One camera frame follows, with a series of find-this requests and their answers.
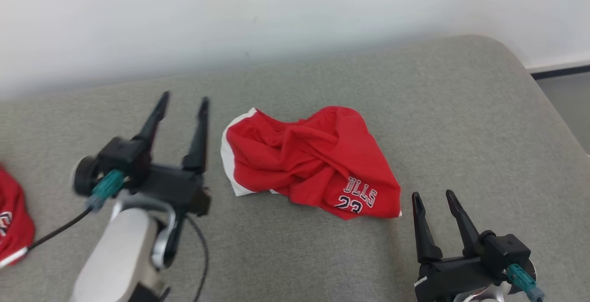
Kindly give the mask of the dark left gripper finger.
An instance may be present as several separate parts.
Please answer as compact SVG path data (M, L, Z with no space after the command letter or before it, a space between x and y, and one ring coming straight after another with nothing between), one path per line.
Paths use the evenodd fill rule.
M165 91L161 94L160 99L150 113L146 122L143 124L140 132L133 136L134 141L144 142L145 144L153 145L158 130L159 124L164 119L168 103L170 99L170 92Z
M189 151L183 157L183 170L204 174L207 165L209 130L209 98L203 97L196 115L196 129Z

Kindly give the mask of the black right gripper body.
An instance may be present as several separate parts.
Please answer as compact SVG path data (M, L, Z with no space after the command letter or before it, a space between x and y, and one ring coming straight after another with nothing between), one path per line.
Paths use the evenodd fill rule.
M449 302L461 293L496 281L496 264L481 256L438 259L419 254L417 260L419 279L414 292L418 302Z

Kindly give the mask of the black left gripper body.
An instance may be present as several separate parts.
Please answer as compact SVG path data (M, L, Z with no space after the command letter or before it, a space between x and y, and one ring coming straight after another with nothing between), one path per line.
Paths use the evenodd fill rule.
M212 202L203 171L158 164L152 164L143 181L134 183L134 193L148 195L198 217L209 213Z

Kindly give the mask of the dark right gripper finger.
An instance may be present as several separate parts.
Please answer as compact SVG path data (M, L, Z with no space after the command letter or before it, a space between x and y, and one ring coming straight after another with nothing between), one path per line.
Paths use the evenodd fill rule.
M457 222L460 237L463 243L463 256L478 256L480 255L481 244L479 242L480 233L474 226L470 216L466 213L463 205L457 199L456 194L452 190L446 190L445 197L447 198L449 210Z
M417 191L412 194L412 205L417 260L420 264L438 262L443 255L441 249L434 243L426 220L426 209Z

